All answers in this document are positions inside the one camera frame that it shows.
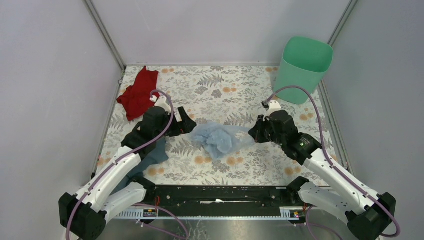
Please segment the light blue plastic trash bag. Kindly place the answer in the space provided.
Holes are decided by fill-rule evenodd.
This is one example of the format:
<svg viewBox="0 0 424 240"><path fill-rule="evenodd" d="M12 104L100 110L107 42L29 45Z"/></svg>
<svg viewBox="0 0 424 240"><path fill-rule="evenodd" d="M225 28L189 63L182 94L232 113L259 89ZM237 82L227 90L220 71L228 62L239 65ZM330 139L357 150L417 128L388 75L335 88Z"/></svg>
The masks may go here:
<svg viewBox="0 0 424 240"><path fill-rule="evenodd" d="M255 141L248 134L249 130L244 126L209 121L197 125L189 136L193 142L202 146L212 159L218 160L244 148L252 147Z"/></svg>

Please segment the green plastic trash bin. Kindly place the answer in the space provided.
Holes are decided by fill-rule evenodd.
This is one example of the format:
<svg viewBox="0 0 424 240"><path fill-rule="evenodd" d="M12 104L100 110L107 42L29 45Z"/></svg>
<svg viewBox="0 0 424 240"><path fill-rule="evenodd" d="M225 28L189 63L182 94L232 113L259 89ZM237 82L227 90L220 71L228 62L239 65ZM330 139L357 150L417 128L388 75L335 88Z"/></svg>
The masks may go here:
<svg viewBox="0 0 424 240"><path fill-rule="evenodd" d="M329 70L333 48L319 40L294 36L287 42L281 58L273 91L299 86L312 94Z"/></svg>

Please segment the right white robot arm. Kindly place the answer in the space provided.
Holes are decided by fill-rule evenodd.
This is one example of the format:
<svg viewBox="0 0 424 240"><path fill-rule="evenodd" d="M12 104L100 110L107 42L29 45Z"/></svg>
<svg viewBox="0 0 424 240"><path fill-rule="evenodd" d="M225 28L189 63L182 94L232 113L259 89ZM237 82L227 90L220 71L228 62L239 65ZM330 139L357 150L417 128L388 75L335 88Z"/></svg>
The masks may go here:
<svg viewBox="0 0 424 240"><path fill-rule="evenodd" d="M359 240L377 239L393 222L395 197L388 192L378 193L327 157L322 144L313 136L300 132L286 111L259 115L248 133L256 143L280 146L290 159L314 172L332 188L329 192L298 177L286 193L291 205L305 202L332 214Z"/></svg>

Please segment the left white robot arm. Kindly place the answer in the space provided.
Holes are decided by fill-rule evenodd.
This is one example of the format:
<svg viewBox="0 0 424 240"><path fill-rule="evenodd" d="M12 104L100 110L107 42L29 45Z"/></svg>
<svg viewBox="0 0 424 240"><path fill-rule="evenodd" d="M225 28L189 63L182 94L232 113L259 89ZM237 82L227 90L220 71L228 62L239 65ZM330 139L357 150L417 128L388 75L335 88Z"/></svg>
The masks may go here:
<svg viewBox="0 0 424 240"><path fill-rule="evenodd" d="M130 206L138 203L155 206L160 202L156 185L141 176L130 177L123 189L114 190L156 149L159 140L193 131L196 122L183 107L177 110L180 121L164 107L149 108L142 121L125 136L106 167L76 193L62 195L58 201L59 217L60 224L66 228L67 240L71 234L83 240L96 240L107 223Z"/></svg>

